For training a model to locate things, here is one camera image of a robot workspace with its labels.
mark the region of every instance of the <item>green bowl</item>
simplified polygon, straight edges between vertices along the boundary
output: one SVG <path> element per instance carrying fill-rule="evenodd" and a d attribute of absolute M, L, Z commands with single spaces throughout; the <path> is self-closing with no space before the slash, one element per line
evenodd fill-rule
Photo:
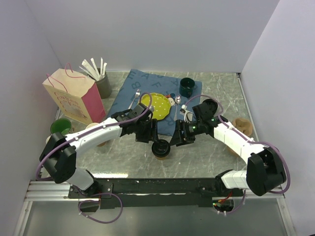
<path fill-rule="evenodd" d="M 50 126 L 50 132 L 52 134 L 60 132 L 62 135 L 65 135 L 71 129 L 71 122 L 66 118 L 60 118 Z"/>

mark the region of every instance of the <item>fork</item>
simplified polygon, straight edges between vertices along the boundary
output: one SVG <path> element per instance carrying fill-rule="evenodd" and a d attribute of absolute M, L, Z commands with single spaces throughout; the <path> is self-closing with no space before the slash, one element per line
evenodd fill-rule
<path fill-rule="evenodd" d="M 136 99 L 138 96 L 140 96 L 140 91 L 141 91 L 141 90 L 137 89 L 137 92 L 136 92 L 136 94 L 134 95 L 134 99 L 133 99 L 133 101 L 131 102 L 131 104 L 130 104 L 130 106 L 128 107 L 128 109 L 131 109 L 131 107 L 132 107 L 133 102 L 135 101 L 135 99 Z"/>

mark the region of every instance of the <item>red wire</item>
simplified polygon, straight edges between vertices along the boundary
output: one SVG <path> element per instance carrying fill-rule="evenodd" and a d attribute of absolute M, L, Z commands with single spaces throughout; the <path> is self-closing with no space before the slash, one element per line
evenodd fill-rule
<path fill-rule="evenodd" d="M 65 67 L 64 67 L 64 71 L 65 71 L 66 75 L 69 76 L 68 73 L 67 73 L 67 65 L 69 65 L 70 70 L 71 70 L 72 73 L 73 73 L 73 70 L 72 70 L 72 68 L 71 68 L 70 63 L 68 62 L 68 63 L 65 65 Z"/>
<path fill-rule="evenodd" d="M 223 204 L 228 198 L 230 198 L 232 196 L 232 191 L 228 194 L 228 196 L 222 200 L 219 200 L 220 204 Z"/>
<path fill-rule="evenodd" d="M 50 82 L 50 84 L 53 86 L 53 87 L 55 87 L 54 85 L 53 85 L 53 83 L 50 81 L 50 79 L 49 79 L 49 77 L 51 77 L 53 80 L 56 80 L 54 77 L 52 77 L 51 75 L 49 75 L 49 74 L 46 74 L 46 76 L 47 76 L 47 79 L 48 79 L 48 81 Z M 66 92 L 68 92 L 68 90 L 66 89 L 66 87 L 64 86 L 64 84 L 63 83 L 61 83 L 60 81 L 58 81 L 58 80 L 56 80 L 58 83 L 60 83 L 63 87 L 64 87 L 64 89 L 65 89 L 65 91 Z"/>

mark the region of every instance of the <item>white wall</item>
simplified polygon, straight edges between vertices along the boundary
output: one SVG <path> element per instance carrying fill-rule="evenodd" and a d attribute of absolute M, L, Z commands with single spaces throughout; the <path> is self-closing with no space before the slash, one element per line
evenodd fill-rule
<path fill-rule="evenodd" d="M 12 235 L 57 106 L 41 84 L 60 64 L 24 1 L 0 1 L 0 235 Z"/>
<path fill-rule="evenodd" d="M 240 72 L 279 0 L 26 0 L 64 65 Z"/>
<path fill-rule="evenodd" d="M 289 165 L 285 196 L 302 236 L 315 234 L 314 29 L 314 0 L 281 0 L 242 72 L 260 139 Z"/>

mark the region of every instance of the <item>paper bag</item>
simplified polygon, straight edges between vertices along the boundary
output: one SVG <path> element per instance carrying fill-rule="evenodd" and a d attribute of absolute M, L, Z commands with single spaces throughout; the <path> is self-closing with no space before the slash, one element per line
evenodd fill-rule
<path fill-rule="evenodd" d="M 84 124 L 100 123 L 105 117 L 93 79 L 76 71 L 58 69 L 47 75 L 43 85 L 67 117 Z"/>

